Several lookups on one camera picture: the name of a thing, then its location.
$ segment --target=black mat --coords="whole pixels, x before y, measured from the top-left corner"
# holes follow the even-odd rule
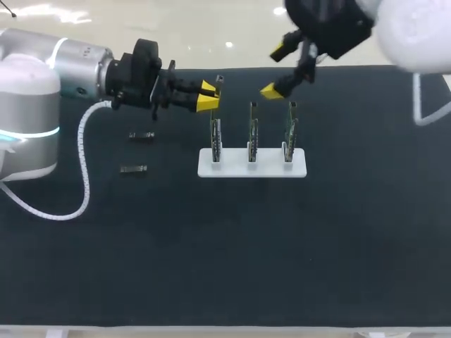
[[[225,146],[246,143],[249,102],[283,71],[220,71]],[[423,87],[425,111],[450,100],[442,77]],[[390,67],[320,69],[293,98],[301,180],[198,178],[209,114],[98,112],[86,214],[53,223],[0,197],[0,324],[451,326],[451,116],[415,127],[412,76]],[[260,103],[260,146],[280,144],[286,106]],[[63,102],[56,172],[10,184],[43,211],[80,205],[86,108]],[[149,176],[120,179],[121,163]]]

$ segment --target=white acrylic base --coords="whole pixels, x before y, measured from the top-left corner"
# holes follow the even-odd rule
[[[200,177],[305,177],[307,166],[304,150],[296,148],[291,163],[285,162],[283,145],[280,148],[259,148],[257,161],[249,162],[247,148],[222,148],[221,161],[211,160],[211,148],[199,153]]]

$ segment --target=electronic component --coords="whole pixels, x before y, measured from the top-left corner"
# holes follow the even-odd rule
[[[147,165],[122,166],[121,176],[143,177],[147,174]]]
[[[249,118],[249,162],[257,161],[257,149],[259,147],[259,119],[257,118],[257,103],[251,102]]]
[[[136,143],[152,143],[155,138],[154,132],[131,132],[128,139]]]
[[[285,127],[285,162],[292,162],[293,154],[296,147],[297,128],[299,121],[296,117],[297,104],[296,102],[290,102],[288,109],[287,125]]]
[[[218,98],[221,96],[222,86],[224,84],[224,77],[218,75],[216,77],[216,85],[214,87],[214,95]],[[210,112],[210,133],[211,133],[211,156],[213,162],[219,162],[221,159],[221,147],[222,147],[222,136],[221,136],[221,119],[216,118],[216,113],[218,109],[211,109]]]

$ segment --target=cable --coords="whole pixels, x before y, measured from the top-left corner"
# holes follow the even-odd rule
[[[421,77],[420,74],[414,74],[413,78],[413,88],[414,88],[414,122],[420,127],[425,125],[430,125],[435,121],[440,120],[449,113],[451,113],[451,102],[445,104],[442,108],[438,109],[436,112],[423,118],[421,112]]]
[[[11,9],[9,9],[9,7],[8,7],[7,5],[5,5],[5,3],[4,3],[2,0],[0,0],[0,4],[2,4],[3,7],[6,8],[6,10],[7,10],[9,13],[11,13],[11,16],[12,16],[13,18],[17,18],[17,15],[16,15]]]
[[[85,135],[85,126],[89,119],[89,117],[93,114],[93,112],[99,110],[100,108],[111,108],[111,101],[103,101],[93,104],[83,115],[80,124],[78,125],[78,134],[77,134],[77,146],[78,146],[78,158],[80,159],[80,168],[82,171],[83,184],[85,186],[85,195],[83,197],[83,202],[81,207],[71,213],[69,215],[50,215],[48,213],[43,213],[38,211],[37,209],[29,206],[24,201],[22,201],[16,194],[14,194],[3,182],[0,182],[0,189],[2,189],[6,194],[11,197],[13,201],[15,201],[19,206],[24,208],[29,213],[32,213],[35,216],[40,218],[45,218],[47,220],[73,220],[74,218],[82,215],[88,206],[89,197],[90,197],[90,189],[89,189],[89,176],[87,172],[86,166],[86,158],[85,158],[85,145],[84,145],[84,135]]]

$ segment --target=white coiled cable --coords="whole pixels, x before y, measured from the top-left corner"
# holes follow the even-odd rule
[[[78,146],[78,158],[80,159],[80,167],[82,171],[83,184],[85,186],[85,195],[83,197],[83,202],[81,207],[75,212],[69,215],[50,215],[48,213],[43,213],[19,199],[19,197],[14,194],[3,182],[0,182],[0,189],[2,189],[8,196],[11,197],[13,201],[15,201],[19,206],[24,208],[29,213],[32,213],[35,216],[40,218],[45,218],[47,220],[73,220],[74,218],[82,215],[89,204],[90,190],[89,190],[89,176],[87,173],[86,166],[86,158],[85,158],[85,145],[84,145],[84,135],[85,135],[85,126],[89,119],[89,117],[93,114],[93,112],[99,110],[100,108],[111,108],[111,101],[103,101],[93,104],[83,115],[80,124],[78,125],[78,134],[77,134],[77,146]]]

